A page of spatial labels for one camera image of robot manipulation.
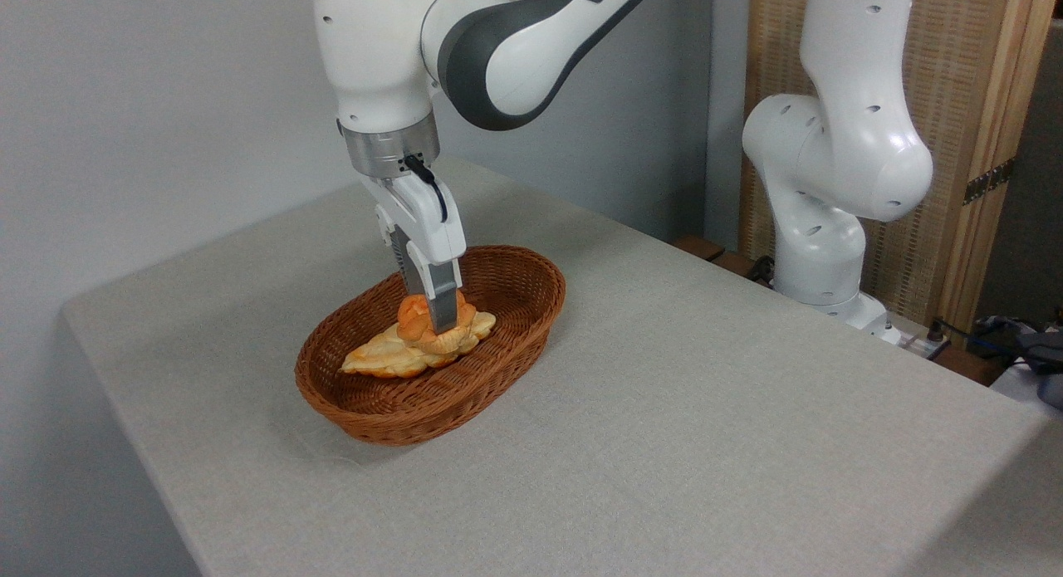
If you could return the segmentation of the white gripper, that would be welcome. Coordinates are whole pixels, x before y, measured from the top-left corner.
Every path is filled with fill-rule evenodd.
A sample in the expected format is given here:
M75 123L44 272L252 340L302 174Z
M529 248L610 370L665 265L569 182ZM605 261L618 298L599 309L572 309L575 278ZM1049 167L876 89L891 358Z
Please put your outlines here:
M466 233L457 203L442 179L417 174L396 179L365 177L375 198L382 237L394 252L407 293L428 301L433 330L457 326L457 294L463 285L458 260L466 254Z

